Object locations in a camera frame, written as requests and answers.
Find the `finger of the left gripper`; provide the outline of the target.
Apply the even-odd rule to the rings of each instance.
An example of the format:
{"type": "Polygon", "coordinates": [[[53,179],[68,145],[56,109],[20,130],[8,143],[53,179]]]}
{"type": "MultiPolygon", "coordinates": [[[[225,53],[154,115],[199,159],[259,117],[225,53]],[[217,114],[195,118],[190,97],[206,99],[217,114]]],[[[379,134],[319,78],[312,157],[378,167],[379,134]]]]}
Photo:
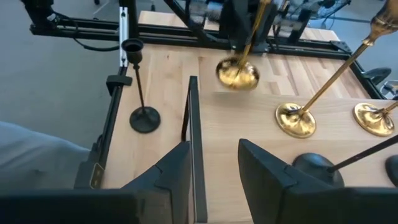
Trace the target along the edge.
{"type": "Polygon", "coordinates": [[[275,16],[277,15],[277,4],[270,2],[264,11],[260,26],[259,26],[259,43],[262,44],[266,41],[271,26],[273,25],[275,16]]]}
{"type": "Polygon", "coordinates": [[[219,33],[235,46],[235,51],[242,52],[251,31],[249,0],[225,0],[220,20],[219,33]]]}

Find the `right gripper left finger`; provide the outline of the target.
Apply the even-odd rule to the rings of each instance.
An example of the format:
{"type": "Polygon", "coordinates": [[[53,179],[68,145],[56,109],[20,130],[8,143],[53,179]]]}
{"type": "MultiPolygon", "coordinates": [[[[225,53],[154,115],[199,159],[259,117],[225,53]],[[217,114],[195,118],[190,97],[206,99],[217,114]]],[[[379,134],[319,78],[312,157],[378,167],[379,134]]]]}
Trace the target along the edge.
{"type": "Polygon", "coordinates": [[[187,224],[191,149],[181,142],[120,189],[0,194],[0,224],[187,224]]]}

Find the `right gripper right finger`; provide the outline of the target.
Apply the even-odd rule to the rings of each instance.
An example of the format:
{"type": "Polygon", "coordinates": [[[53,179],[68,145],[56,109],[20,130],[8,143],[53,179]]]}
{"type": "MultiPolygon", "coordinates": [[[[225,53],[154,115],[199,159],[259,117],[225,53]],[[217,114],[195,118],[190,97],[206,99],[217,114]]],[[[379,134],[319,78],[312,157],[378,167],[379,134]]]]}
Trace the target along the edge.
{"type": "Polygon", "coordinates": [[[334,187],[247,139],[238,164],[254,224],[398,224],[398,189],[334,187]]]}

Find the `person's leg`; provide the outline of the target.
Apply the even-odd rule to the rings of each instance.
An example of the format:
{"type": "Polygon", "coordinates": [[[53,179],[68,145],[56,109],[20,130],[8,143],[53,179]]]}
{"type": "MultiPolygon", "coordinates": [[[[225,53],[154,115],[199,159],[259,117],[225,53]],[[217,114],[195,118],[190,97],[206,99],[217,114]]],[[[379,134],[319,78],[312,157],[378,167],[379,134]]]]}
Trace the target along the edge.
{"type": "Polygon", "coordinates": [[[0,121],[0,190],[71,189],[90,150],[0,121]]]}

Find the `silver aluminium bar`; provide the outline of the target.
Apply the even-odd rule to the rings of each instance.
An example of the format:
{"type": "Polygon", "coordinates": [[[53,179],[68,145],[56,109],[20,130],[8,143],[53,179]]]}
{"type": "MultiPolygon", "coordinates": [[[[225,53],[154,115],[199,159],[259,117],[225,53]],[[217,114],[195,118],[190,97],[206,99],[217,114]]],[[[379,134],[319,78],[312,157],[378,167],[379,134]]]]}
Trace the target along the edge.
{"type": "Polygon", "coordinates": [[[128,67],[126,52],[122,48],[122,43],[127,40],[128,37],[128,8],[121,6],[119,8],[119,57],[121,67],[128,67]]]}

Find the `black aluminium rig frame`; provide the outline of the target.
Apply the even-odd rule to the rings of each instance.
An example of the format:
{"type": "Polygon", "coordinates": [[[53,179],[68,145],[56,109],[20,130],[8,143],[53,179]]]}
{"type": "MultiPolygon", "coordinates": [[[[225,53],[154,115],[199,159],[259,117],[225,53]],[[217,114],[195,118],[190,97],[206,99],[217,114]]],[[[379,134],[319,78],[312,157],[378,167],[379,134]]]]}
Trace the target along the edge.
{"type": "MultiPolygon", "coordinates": [[[[119,43],[119,20],[117,22],[99,21],[93,19],[72,18],[61,15],[52,9],[53,0],[21,0],[32,20],[30,31],[34,35],[66,37],[71,39],[108,40],[119,43]]],[[[116,0],[119,7],[128,8],[129,36],[140,38],[148,44],[162,47],[177,46],[229,51],[235,50],[226,37],[222,37],[218,28],[211,28],[206,18],[194,23],[187,7],[181,7],[176,0],[164,0],[173,10],[173,16],[179,25],[161,25],[155,23],[139,23],[140,17],[136,11],[136,0],[116,0]]],[[[256,46],[257,53],[272,53],[277,55],[329,58],[333,60],[348,60],[351,49],[337,39],[301,39],[303,33],[311,33],[312,29],[299,24],[299,30],[289,37],[274,37],[270,35],[266,41],[256,46]]],[[[109,180],[111,148],[116,144],[117,125],[128,122],[131,111],[135,108],[128,101],[126,89],[134,88],[135,71],[132,64],[119,67],[116,75],[110,75],[106,85],[111,96],[108,115],[102,134],[93,144],[90,156],[80,164],[74,187],[76,189],[100,189],[109,180]]]]}

